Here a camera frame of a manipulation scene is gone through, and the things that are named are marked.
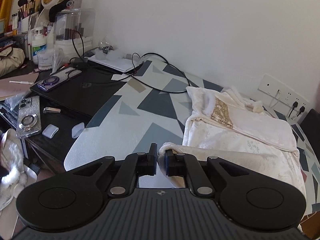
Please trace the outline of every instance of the ironing board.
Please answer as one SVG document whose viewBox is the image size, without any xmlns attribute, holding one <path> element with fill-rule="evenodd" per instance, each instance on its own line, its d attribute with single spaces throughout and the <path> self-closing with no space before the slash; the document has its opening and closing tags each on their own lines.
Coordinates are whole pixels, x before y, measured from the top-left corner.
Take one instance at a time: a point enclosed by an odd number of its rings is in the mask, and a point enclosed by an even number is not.
<svg viewBox="0 0 320 240">
<path fill-rule="evenodd" d="M 221 92 L 223 87 L 185 73 L 195 87 Z M 154 58 L 148 59 L 135 75 L 141 81 L 165 91 L 184 91 L 188 86 L 175 68 Z M 301 172 L 307 191 L 306 214 L 320 211 L 320 165 L 300 126 L 283 114 L 265 107 L 268 115 L 287 121 L 297 140 Z M 130 79 L 97 112 L 70 149 L 65 161 L 66 171 L 112 155 L 123 160 L 128 154 L 148 152 L 151 143 L 182 144 L 184 124 L 192 113 L 187 93 L 168 94 Z M 172 184 L 157 168 L 155 176 L 143 176 L 140 187 L 170 188 Z"/>
</svg>

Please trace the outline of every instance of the white pen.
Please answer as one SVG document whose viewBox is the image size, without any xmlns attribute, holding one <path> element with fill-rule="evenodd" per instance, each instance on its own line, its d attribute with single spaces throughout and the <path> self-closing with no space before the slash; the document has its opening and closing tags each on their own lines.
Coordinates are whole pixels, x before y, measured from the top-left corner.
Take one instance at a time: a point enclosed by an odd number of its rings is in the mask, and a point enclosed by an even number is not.
<svg viewBox="0 0 320 240">
<path fill-rule="evenodd" d="M 23 84 L 23 85 L 33 85 L 33 82 L 28 82 L 28 81 L 9 81 L 9 83 L 17 83 L 17 84 Z"/>
</svg>

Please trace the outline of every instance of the gold sequin patch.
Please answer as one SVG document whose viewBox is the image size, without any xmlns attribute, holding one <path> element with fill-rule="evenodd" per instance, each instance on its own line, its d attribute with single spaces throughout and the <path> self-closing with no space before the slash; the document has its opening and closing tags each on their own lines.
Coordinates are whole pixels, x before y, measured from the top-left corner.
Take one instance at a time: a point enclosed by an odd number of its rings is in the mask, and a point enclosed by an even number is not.
<svg viewBox="0 0 320 240">
<path fill-rule="evenodd" d="M 216 105 L 214 106 L 214 110 L 211 114 L 211 119 L 226 126 L 228 128 L 233 128 L 233 122 L 229 117 L 228 105 L 216 98 Z"/>
</svg>

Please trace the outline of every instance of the acrylic storage box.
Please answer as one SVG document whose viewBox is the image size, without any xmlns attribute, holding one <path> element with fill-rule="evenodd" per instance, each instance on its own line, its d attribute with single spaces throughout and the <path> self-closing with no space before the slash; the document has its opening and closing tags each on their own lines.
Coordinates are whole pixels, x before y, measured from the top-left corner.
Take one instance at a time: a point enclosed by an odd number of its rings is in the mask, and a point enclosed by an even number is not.
<svg viewBox="0 0 320 240">
<path fill-rule="evenodd" d="M 68 59 L 78 57 L 73 42 L 81 56 L 92 49 L 95 17 L 94 9 L 68 9 L 59 12 L 54 24 L 55 47 L 62 48 Z"/>
</svg>

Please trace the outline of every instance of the fluffy white fabric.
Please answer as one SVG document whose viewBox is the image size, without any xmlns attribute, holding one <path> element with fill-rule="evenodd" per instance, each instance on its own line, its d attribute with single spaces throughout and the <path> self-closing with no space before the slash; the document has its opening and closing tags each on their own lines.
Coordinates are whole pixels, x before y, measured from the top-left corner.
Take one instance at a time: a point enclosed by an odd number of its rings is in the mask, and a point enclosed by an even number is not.
<svg viewBox="0 0 320 240">
<path fill-rule="evenodd" d="M 161 147 L 158 162 L 162 171 L 167 149 L 190 153 L 203 161 L 209 156 L 218 156 L 291 184 L 306 197 L 299 151 L 287 122 L 259 112 L 259 102 L 244 100 L 234 90 L 219 93 L 187 87 L 187 91 L 192 99 L 193 113 L 186 122 L 183 146 L 167 143 Z M 216 98 L 227 104 L 232 129 L 211 119 Z M 180 178 L 169 179 L 176 187 L 183 186 Z"/>
<path fill-rule="evenodd" d="M 0 162 L 4 168 L 10 171 L 0 183 L 1 212 L 14 197 L 18 197 L 28 180 L 24 173 L 21 142 L 13 129 L 8 130 L 1 140 Z"/>
</svg>

